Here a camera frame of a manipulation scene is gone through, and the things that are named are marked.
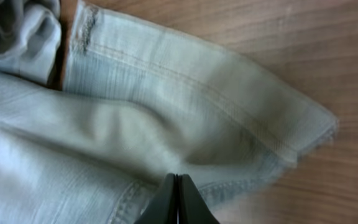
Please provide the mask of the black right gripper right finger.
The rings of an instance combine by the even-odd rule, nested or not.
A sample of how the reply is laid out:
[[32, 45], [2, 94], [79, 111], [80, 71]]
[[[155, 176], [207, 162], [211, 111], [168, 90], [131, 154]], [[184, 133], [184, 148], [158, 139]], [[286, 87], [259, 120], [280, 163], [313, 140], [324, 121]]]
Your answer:
[[179, 183], [179, 224], [219, 224], [210, 212], [191, 177], [187, 174], [178, 177]]

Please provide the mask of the light blue denim shorts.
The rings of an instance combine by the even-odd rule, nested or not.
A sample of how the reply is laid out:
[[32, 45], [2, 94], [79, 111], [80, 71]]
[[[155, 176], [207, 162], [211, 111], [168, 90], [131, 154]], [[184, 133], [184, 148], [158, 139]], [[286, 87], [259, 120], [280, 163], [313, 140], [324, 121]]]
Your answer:
[[0, 1], [0, 223], [133, 223], [169, 173], [209, 208], [277, 180], [336, 117], [218, 45], [79, 1]]

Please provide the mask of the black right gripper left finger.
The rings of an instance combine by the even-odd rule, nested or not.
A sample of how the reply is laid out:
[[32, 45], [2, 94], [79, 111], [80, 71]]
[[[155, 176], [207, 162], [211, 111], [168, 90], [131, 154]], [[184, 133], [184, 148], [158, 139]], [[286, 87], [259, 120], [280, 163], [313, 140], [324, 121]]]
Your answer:
[[135, 224], [177, 224], [177, 175], [167, 174]]

